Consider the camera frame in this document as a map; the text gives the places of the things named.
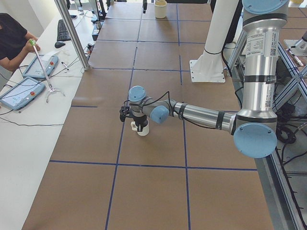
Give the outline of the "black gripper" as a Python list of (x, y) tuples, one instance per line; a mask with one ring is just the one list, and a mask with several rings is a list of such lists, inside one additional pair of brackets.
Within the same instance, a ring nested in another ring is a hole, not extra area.
[(147, 115), (143, 115), (140, 117), (133, 116), (133, 120), (137, 127), (137, 132), (142, 132), (143, 129), (148, 125)]

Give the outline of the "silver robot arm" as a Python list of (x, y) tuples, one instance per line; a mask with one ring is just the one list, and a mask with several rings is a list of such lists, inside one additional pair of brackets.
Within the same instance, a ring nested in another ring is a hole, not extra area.
[[(154, 99), (176, 100), (212, 110), (235, 113), (239, 110), (232, 80), (223, 83), (192, 82), (189, 60), (201, 54), (203, 41), (213, 28), (214, 39), (226, 30), (221, 26), (224, 16), (213, 18), (205, 4), (170, 4), (168, 15), (162, 20), (154, 17), (153, 6), (141, 14), (138, 4), (132, 4), (129, 18), (140, 23), (139, 44), (132, 86), (145, 88), (147, 96)], [(120, 162), (135, 164), (228, 164), (252, 167), (252, 160), (243, 156), (225, 131), (207, 129), (205, 125), (177, 117), (164, 123), (150, 123), (147, 136), (125, 129)]]

